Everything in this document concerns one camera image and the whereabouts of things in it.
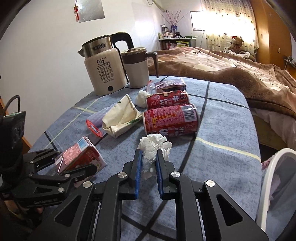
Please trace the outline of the small white tissue ball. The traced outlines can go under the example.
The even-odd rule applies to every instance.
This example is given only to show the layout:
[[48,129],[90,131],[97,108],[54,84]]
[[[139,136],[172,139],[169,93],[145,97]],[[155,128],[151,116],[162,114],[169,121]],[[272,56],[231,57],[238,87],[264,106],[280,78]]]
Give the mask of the small white tissue ball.
[[140,90],[138,92],[137,97],[135,98],[135,104],[140,108],[146,108],[147,107],[146,97],[148,95],[150,95],[149,92],[147,92],[145,90]]

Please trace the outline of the crushed cream paper cup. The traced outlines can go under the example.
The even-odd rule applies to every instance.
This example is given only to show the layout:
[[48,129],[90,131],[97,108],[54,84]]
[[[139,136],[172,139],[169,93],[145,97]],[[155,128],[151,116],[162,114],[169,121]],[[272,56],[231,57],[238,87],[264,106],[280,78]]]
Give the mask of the crushed cream paper cup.
[[102,128],[117,138],[141,120],[142,113],[136,109],[130,96],[126,94],[102,118]]

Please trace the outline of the red milk carton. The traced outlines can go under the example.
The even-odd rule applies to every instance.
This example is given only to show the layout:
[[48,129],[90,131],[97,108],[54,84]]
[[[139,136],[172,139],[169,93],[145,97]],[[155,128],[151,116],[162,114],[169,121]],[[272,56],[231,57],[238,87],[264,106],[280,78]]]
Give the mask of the red milk carton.
[[58,175],[62,175],[68,170],[74,170],[89,164],[95,165],[98,172],[107,165],[98,149],[86,136],[83,136],[76,144],[63,151],[55,159]]

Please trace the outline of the purple milk carton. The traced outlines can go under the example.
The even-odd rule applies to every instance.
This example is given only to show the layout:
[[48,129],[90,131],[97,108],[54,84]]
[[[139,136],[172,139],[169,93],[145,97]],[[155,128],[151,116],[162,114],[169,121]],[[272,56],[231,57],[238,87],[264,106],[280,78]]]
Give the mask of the purple milk carton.
[[156,93],[170,92],[175,90],[186,90],[186,83],[182,78],[165,79],[154,84]]

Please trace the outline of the far red cartoon can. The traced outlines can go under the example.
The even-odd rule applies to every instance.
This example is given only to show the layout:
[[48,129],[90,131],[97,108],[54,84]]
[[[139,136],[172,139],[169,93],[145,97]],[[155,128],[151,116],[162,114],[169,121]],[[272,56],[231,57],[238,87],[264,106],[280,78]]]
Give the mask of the far red cartoon can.
[[174,90],[150,94],[146,97],[147,109],[165,108],[182,104],[189,104],[189,96],[185,90]]

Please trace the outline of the blue plaid tablecloth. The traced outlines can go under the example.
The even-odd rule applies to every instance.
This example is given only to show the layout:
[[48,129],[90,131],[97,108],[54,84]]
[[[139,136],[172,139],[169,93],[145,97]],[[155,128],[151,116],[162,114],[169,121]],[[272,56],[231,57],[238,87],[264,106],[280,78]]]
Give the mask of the blue plaid tablecloth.
[[104,111],[124,96],[135,100],[139,91],[126,87],[98,97],[88,94],[60,116],[33,144],[32,150],[65,151],[87,136],[106,166],[93,178],[107,180],[133,159],[135,150],[160,148],[165,160],[192,180],[213,180],[251,217],[255,218],[261,188],[261,161],[256,129],[243,93],[230,84],[185,78],[191,104],[198,113],[196,133],[179,137],[149,136],[142,121],[117,138],[94,135],[86,125],[92,113]]

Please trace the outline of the vase with dried branches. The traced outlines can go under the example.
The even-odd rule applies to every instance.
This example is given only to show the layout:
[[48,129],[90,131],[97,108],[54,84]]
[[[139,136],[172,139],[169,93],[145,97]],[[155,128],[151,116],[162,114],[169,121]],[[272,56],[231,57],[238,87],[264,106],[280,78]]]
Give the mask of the vase with dried branches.
[[177,25],[178,23],[186,17],[188,14],[181,14],[181,10],[176,10],[175,12],[173,11],[164,11],[160,13],[161,17],[165,20],[166,23],[169,24],[171,32],[177,31]]

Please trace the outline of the white round trash bin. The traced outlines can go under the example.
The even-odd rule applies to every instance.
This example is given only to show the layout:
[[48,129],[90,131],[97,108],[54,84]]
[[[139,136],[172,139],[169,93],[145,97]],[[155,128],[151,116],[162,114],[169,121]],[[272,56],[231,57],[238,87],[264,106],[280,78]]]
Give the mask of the white round trash bin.
[[262,163],[256,223],[269,240],[295,240],[295,151],[284,148]]

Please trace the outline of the cluttered green desk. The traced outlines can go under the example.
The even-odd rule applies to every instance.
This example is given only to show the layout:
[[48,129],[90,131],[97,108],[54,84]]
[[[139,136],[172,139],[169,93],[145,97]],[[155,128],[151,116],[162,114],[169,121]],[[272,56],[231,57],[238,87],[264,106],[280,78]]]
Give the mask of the cluttered green desk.
[[171,34],[163,35],[160,33],[158,37],[161,50],[169,50],[177,47],[196,47],[196,37],[181,37],[180,35],[174,37]]

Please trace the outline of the red foil cup lid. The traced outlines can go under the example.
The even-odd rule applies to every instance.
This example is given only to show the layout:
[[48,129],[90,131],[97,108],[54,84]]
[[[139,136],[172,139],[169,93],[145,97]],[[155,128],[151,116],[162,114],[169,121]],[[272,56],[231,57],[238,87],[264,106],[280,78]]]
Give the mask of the red foil cup lid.
[[86,126],[97,137],[99,137],[99,138],[102,138],[103,137],[102,132],[90,120],[86,120]]

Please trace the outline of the white tissue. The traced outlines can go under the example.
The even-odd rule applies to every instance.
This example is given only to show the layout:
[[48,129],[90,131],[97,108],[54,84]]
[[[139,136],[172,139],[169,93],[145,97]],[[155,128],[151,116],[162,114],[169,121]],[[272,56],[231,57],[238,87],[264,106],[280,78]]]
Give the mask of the white tissue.
[[150,133],[146,137],[140,139],[138,149],[142,151],[142,178],[147,180],[152,176],[156,176],[156,154],[158,149],[163,153],[165,161],[169,160],[169,154],[171,152],[172,143],[167,141],[165,136],[160,133]]

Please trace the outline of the brown teddy bear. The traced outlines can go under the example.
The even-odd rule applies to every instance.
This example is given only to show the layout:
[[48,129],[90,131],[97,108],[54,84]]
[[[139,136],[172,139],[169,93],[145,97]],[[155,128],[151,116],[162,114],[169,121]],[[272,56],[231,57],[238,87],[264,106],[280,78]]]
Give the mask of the brown teddy bear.
[[232,36],[231,46],[227,50],[243,58],[249,59],[250,53],[242,49],[243,43],[244,41],[240,37]]

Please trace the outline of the orange wooden wardrobe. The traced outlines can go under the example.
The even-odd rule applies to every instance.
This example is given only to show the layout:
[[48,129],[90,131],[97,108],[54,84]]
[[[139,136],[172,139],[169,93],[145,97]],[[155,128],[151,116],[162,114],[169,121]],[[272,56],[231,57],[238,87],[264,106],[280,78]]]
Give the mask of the orange wooden wardrobe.
[[257,35],[257,62],[286,67],[285,59],[292,56],[292,41],[288,27],[267,1],[253,0]]

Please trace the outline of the white brown lidded mug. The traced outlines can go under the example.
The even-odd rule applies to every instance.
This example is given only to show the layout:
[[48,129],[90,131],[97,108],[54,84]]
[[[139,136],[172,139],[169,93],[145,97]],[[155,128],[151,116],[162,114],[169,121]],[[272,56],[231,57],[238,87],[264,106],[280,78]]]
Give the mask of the white brown lidded mug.
[[144,47],[130,48],[121,52],[128,81],[132,88],[142,88],[149,82],[148,58],[152,58],[156,77],[159,78],[159,62],[157,52],[147,52]]

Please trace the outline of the near red drink can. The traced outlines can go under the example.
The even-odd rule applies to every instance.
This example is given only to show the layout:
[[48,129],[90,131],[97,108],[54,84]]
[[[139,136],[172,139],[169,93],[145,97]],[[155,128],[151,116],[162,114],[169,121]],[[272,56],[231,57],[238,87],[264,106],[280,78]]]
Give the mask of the near red drink can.
[[149,109],[143,114],[145,133],[178,137],[197,132],[199,121],[196,107],[189,104]]

